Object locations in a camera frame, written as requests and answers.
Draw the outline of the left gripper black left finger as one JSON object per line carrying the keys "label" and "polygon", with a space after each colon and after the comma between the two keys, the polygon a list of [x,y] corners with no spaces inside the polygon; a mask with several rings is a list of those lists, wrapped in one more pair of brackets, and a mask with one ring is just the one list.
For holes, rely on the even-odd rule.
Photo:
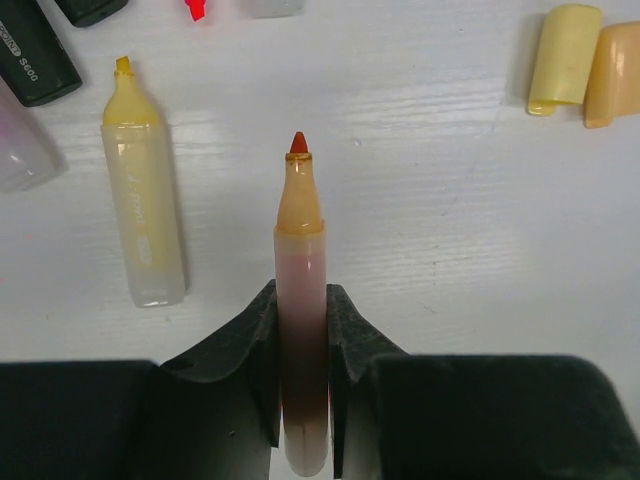
{"label": "left gripper black left finger", "polygon": [[5,479],[265,479],[278,444],[275,286],[162,364],[1,367]]}

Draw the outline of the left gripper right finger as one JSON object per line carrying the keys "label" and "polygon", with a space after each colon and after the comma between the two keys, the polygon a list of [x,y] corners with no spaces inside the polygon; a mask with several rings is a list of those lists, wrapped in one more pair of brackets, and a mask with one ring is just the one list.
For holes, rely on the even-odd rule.
{"label": "left gripper right finger", "polygon": [[327,289],[338,479],[635,479],[615,389],[567,355],[409,354]]}

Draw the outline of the pastel peach highlighter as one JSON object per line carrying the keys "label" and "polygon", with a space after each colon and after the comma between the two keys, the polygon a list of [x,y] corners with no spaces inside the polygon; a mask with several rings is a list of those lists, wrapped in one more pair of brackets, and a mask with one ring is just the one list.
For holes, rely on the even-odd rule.
{"label": "pastel peach highlighter", "polygon": [[302,132],[285,155],[274,259],[285,454],[312,477],[328,451],[326,223]]}

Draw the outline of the pastel yellow highlighter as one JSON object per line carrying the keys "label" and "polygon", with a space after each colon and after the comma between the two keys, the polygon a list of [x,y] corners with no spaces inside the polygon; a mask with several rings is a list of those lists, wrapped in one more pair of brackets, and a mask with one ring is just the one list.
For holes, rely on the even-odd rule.
{"label": "pastel yellow highlighter", "polygon": [[114,81],[101,135],[129,291],[138,308],[175,305],[186,283],[168,129],[128,57]]}

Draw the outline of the pastel pink highlighter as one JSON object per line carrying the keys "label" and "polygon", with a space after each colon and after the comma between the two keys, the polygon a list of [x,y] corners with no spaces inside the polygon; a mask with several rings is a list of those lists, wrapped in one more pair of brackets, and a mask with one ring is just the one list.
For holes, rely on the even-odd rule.
{"label": "pastel pink highlighter", "polygon": [[1,192],[33,189],[66,170],[51,136],[1,81]]}

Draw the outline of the pastel peach pen cap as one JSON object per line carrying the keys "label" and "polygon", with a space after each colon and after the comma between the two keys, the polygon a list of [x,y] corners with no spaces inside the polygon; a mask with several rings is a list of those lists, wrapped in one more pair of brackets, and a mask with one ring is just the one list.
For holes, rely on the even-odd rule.
{"label": "pastel peach pen cap", "polygon": [[639,113],[639,22],[605,27],[599,36],[584,101],[584,125],[609,126]]}

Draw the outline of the black highlighter blue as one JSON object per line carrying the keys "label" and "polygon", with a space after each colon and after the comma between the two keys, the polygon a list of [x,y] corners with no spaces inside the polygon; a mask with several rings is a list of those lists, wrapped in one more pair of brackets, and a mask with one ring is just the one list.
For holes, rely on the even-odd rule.
{"label": "black highlighter blue", "polygon": [[1,0],[1,77],[25,107],[51,103],[83,85],[36,1]]}

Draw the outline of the black highlighter pink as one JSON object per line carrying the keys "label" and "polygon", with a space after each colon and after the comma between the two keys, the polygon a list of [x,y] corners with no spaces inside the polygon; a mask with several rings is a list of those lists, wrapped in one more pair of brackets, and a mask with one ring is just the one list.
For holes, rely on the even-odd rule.
{"label": "black highlighter pink", "polygon": [[185,0],[190,16],[194,22],[206,16],[206,0]]}

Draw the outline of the pastel yellow pen cap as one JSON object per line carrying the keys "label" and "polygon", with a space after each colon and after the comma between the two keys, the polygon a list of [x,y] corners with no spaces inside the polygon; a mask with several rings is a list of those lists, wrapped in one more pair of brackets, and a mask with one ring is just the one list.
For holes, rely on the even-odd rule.
{"label": "pastel yellow pen cap", "polygon": [[586,95],[603,19],[591,5],[563,4],[545,17],[529,90],[527,112],[548,117]]}

